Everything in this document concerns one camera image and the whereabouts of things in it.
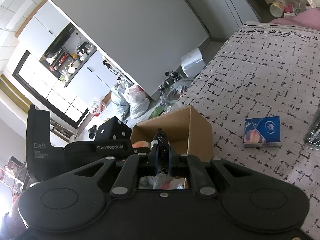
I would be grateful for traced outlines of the person left hand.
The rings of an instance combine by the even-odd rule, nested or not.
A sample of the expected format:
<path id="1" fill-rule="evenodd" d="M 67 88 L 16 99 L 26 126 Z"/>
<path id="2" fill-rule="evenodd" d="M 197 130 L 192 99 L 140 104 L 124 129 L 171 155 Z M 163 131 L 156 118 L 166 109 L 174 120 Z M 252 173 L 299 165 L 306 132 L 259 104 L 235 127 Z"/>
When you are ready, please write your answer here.
<path id="1" fill-rule="evenodd" d="M 19 212 L 9 212 L 1 220 L 1 239 L 16 239 L 27 230 Z"/>

